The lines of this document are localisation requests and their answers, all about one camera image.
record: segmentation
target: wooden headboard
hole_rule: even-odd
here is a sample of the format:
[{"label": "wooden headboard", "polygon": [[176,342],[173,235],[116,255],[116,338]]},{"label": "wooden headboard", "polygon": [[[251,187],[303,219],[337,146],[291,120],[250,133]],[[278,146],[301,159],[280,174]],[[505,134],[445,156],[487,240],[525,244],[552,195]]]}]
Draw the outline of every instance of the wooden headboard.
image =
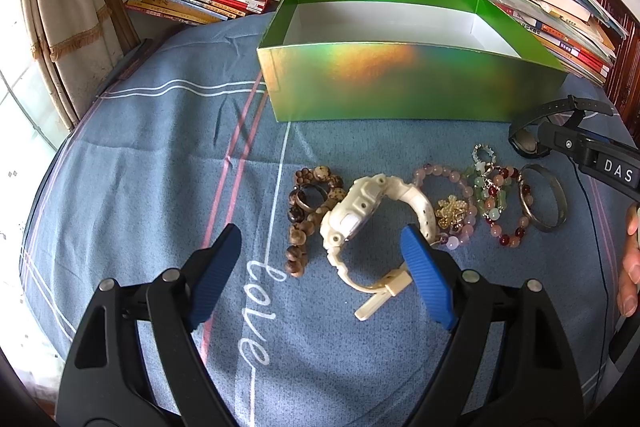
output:
[{"label": "wooden headboard", "polygon": [[614,103],[636,145],[640,144],[640,23],[621,0],[597,0],[629,32],[626,40],[604,28],[616,45],[616,63],[605,91]]}]

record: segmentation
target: beige curtain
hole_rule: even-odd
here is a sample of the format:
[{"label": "beige curtain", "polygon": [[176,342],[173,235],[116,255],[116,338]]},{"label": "beige curtain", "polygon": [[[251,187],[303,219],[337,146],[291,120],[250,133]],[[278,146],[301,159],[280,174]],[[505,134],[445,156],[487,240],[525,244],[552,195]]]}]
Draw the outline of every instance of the beige curtain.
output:
[{"label": "beige curtain", "polygon": [[31,51],[69,129],[122,57],[104,0],[22,0]]}]

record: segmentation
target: bed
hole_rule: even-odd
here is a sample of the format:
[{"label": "bed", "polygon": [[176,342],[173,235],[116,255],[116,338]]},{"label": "bed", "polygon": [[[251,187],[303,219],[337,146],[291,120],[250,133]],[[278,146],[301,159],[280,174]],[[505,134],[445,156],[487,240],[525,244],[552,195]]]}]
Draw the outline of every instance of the bed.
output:
[{"label": "bed", "polygon": [[[519,168],[526,161],[508,145],[503,123],[277,123],[255,53],[270,17],[185,30],[129,80],[100,95],[59,151],[34,202],[20,261],[28,304],[64,356],[101,279],[148,282],[167,267],[181,266],[233,222],[243,235],[240,261],[212,320],[193,338],[238,422],[400,426],[448,334],[429,320],[414,285],[359,322],[353,312],[364,299],[338,279],[317,235],[310,239],[305,275],[286,276],[293,173],[327,164],[347,185],[379,172],[410,180],[426,161],[464,169],[478,142],[491,145],[503,164]],[[606,100],[601,90],[571,75],[562,93]],[[619,116],[589,114],[584,126],[632,144]],[[576,175],[564,156],[553,153],[540,163],[564,187],[566,224],[554,233],[530,230],[512,250],[500,247],[480,223],[470,243],[452,254],[461,267],[495,283],[543,282],[588,403],[603,335],[608,342],[618,317],[617,266],[630,200]],[[450,187],[429,179],[425,191],[435,203]],[[540,201],[544,206],[544,196]],[[514,229],[518,217],[508,211],[503,225]],[[414,219],[401,203],[385,201],[345,253],[354,278],[374,280],[398,266],[399,231]],[[468,409],[484,400],[498,335],[492,330]],[[156,398],[175,410],[148,324],[140,325],[140,336]]]}]

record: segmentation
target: metal bangle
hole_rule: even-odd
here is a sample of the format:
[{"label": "metal bangle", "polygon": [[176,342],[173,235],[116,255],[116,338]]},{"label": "metal bangle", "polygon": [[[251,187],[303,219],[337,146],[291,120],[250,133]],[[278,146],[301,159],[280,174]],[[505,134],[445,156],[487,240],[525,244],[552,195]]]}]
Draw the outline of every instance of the metal bangle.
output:
[{"label": "metal bangle", "polygon": [[[542,174],[551,186],[551,190],[553,190],[554,197],[556,198],[556,204],[558,205],[558,221],[555,225],[548,225],[540,221],[536,216],[533,215],[531,209],[529,208],[529,205],[527,205],[525,201],[525,195],[522,192],[522,188],[525,185],[524,176],[522,173],[526,169],[530,169],[532,171],[538,172],[539,174]],[[556,178],[549,169],[546,169],[542,165],[538,165],[537,163],[530,163],[520,169],[520,174],[518,175],[518,197],[520,198],[520,206],[522,207],[524,216],[527,217],[530,220],[531,224],[541,232],[551,232],[566,221],[568,205],[566,202],[566,196],[564,195],[564,190],[562,190],[562,185],[560,185],[558,178]]]},{"label": "metal bangle", "polygon": [[329,195],[326,193],[326,190],[324,190],[324,188],[322,188],[320,185],[316,185],[313,183],[305,183],[303,185],[300,185],[300,188],[296,190],[296,195],[294,197],[296,205],[302,208],[302,210],[304,210],[307,214],[311,214],[312,212],[315,212],[316,209],[312,206],[309,206],[300,199],[300,192],[302,192],[304,188],[314,188],[316,192],[322,196],[323,201],[326,201]]}]

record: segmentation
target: open box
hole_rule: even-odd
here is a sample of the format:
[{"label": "open box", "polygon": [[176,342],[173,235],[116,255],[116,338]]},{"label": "open box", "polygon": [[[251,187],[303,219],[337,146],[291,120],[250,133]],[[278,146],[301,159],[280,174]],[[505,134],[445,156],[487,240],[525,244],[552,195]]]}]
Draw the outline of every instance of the open box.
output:
[{"label": "open box", "polygon": [[283,0],[258,58],[278,121],[510,121],[566,77],[487,0]]}]

